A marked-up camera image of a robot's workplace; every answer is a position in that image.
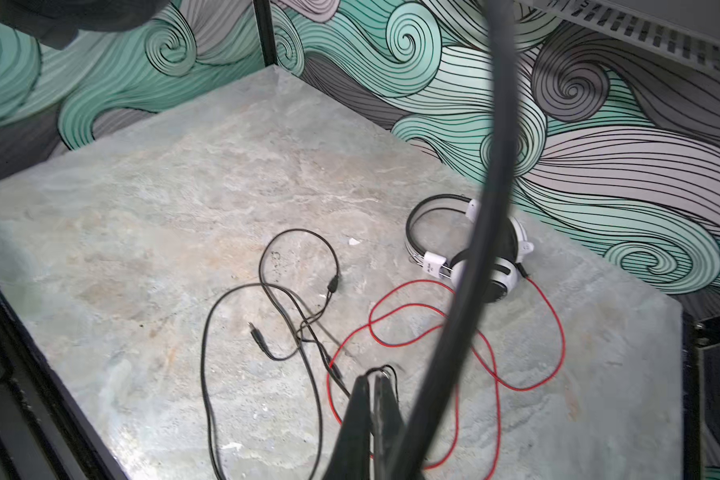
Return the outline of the black frame post left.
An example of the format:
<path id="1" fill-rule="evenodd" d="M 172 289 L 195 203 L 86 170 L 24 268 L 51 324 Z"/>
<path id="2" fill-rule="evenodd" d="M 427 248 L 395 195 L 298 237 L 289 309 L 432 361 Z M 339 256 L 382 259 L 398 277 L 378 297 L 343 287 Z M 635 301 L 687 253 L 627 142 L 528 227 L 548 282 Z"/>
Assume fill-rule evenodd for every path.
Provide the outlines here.
<path id="1" fill-rule="evenodd" d="M 253 0 L 261 50 L 265 66 L 277 64 L 277 50 L 270 0 Z"/>

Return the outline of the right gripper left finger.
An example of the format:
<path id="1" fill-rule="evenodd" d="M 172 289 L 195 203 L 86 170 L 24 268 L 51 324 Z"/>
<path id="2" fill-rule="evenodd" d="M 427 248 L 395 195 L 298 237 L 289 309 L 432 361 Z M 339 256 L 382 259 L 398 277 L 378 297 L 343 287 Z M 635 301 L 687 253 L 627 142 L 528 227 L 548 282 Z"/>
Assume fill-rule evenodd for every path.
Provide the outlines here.
<path id="1" fill-rule="evenodd" d="M 370 387 L 356 379 L 345 418 L 323 480 L 369 480 L 371 447 Z"/>

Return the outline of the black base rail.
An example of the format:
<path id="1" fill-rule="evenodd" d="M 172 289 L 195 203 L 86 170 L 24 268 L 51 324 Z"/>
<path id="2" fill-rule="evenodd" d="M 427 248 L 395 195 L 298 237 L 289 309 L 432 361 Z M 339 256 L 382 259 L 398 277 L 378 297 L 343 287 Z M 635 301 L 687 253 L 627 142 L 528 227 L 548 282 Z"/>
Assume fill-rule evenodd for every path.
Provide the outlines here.
<path id="1" fill-rule="evenodd" d="M 0 479 L 125 476 L 0 290 Z"/>

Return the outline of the white black headphones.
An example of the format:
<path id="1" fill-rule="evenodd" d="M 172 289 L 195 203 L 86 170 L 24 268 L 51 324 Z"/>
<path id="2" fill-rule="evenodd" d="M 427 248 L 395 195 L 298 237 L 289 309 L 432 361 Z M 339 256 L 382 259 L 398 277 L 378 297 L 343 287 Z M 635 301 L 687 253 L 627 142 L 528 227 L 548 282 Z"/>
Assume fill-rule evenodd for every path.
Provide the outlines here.
<path id="1" fill-rule="evenodd" d="M 420 201 L 405 223 L 408 254 L 425 274 L 459 285 L 470 259 L 468 240 L 480 202 L 464 195 L 443 193 Z M 493 303 L 506 297 L 525 277 L 525 258 L 535 245 L 523 224 L 509 216 L 501 227 L 496 260 L 481 266 L 491 274 L 483 300 Z"/>

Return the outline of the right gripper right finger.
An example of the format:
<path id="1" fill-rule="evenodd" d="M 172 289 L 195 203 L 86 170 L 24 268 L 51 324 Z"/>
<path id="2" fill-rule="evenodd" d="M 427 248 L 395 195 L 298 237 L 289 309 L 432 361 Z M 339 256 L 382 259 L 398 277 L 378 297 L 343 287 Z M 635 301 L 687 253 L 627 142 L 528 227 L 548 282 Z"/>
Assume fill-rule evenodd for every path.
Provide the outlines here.
<path id="1" fill-rule="evenodd" d="M 373 397 L 373 465 L 374 478 L 391 479 L 389 465 L 393 459 L 397 438 L 404 422 L 390 378 L 381 374 L 375 378 Z"/>

